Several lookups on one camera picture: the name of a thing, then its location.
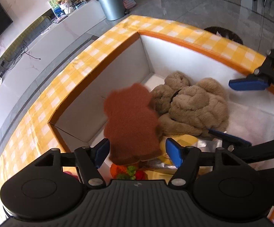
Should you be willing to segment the pink white crochet toy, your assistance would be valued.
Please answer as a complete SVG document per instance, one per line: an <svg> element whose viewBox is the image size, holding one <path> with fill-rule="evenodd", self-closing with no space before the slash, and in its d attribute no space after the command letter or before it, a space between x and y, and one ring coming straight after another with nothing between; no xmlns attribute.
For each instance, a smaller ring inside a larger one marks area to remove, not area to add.
<svg viewBox="0 0 274 227"><path fill-rule="evenodd" d="M228 102L226 132L252 143L262 144L274 139L274 115L254 107Z"/></svg>

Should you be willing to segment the orange crochet carrot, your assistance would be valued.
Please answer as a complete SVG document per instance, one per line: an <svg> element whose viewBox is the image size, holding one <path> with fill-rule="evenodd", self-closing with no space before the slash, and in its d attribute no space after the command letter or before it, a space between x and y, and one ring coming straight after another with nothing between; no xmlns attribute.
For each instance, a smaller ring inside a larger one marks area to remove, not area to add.
<svg viewBox="0 0 274 227"><path fill-rule="evenodd" d="M112 164L110 167L110 174L113 179L117 180L146 180L148 175L139 168L138 164L128 166L118 166Z"/></svg>

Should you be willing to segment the brown plush monkey toy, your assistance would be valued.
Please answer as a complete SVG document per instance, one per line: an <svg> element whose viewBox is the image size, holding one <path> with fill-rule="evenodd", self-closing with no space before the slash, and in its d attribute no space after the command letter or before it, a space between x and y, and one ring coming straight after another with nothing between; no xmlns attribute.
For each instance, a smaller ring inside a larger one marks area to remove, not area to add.
<svg viewBox="0 0 274 227"><path fill-rule="evenodd" d="M151 94L165 136L209 137L210 129L224 132L228 127L227 95L213 78L204 78L191 85L183 73L176 71Z"/></svg>

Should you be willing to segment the brown bear-shaped sponge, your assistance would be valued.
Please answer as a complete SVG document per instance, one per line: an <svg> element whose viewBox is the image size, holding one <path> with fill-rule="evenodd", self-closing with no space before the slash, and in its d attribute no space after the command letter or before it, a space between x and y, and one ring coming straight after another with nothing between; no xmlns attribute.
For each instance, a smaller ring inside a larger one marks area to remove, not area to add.
<svg viewBox="0 0 274 227"><path fill-rule="evenodd" d="M152 95L142 84L112 91L104 102L109 159L118 166L161 156L162 130Z"/></svg>

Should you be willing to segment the orange cardboard box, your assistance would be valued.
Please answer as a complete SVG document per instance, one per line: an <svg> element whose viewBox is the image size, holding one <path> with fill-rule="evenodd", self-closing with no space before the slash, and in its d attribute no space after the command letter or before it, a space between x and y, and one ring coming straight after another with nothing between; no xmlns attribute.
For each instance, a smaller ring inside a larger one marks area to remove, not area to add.
<svg viewBox="0 0 274 227"><path fill-rule="evenodd" d="M205 77L216 79L228 101L254 107L274 115L274 89L236 91L228 86L241 77L236 70L187 46L153 36L140 35L117 48L81 84L75 97L66 98L57 109L59 128L69 138L95 145L103 138L107 122L104 99L113 90L135 83L152 89L173 71L187 75L191 82ZM84 190L73 210L46 223L47 226L231 226L230 209L218 199L216 190L201 187L209 197L209 209L221 215L214 219L199 209L184 191L161 180L112 180L104 189Z"/></svg>

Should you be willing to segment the yellow checkered tablecloth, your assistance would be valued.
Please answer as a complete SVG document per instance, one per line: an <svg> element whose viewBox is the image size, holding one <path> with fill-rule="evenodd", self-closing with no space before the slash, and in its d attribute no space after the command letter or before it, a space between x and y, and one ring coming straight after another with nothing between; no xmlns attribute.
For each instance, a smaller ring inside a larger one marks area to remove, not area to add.
<svg viewBox="0 0 274 227"><path fill-rule="evenodd" d="M49 119L74 88L92 74L117 48L140 34L157 36L215 57L240 73L260 66L264 56L237 43L176 21L131 15L108 30L77 56L38 97L11 136L0 156L0 188L6 180L51 148L62 148Z"/></svg>

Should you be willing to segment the white marble tv cabinet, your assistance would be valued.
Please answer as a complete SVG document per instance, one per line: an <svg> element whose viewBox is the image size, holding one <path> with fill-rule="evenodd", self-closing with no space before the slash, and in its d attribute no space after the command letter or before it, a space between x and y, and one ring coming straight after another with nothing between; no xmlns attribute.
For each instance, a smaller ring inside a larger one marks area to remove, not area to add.
<svg viewBox="0 0 274 227"><path fill-rule="evenodd" d="M70 44L105 19L96 0L82 5L39 35L0 84L0 129L9 113L40 73Z"/></svg>

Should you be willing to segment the pink woven basket bag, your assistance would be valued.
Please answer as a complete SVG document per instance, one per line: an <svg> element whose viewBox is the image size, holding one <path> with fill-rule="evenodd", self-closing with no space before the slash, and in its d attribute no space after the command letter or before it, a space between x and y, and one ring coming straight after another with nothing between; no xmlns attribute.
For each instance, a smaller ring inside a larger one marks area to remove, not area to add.
<svg viewBox="0 0 274 227"><path fill-rule="evenodd" d="M136 6L135 0L122 0L124 3L124 7L128 10L132 9Z"/></svg>

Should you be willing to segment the picture book behind bear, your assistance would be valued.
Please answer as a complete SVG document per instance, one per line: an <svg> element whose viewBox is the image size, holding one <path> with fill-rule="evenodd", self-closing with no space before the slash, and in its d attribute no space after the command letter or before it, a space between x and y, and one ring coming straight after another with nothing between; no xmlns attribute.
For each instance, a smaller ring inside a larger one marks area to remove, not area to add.
<svg viewBox="0 0 274 227"><path fill-rule="evenodd" d="M65 12L60 8L57 0L49 0L48 3L56 18L66 15Z"/></svg>

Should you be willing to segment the grey metal trash can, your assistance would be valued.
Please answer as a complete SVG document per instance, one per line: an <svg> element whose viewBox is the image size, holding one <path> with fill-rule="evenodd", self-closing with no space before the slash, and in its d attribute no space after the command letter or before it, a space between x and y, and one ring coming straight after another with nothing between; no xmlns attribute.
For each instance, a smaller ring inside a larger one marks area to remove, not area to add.
<svg viewBox="0 0 274 227"><path fill-rule="evenodd" d="M125 16L122 0L98 0L108 21L115 21Z"/></svg>

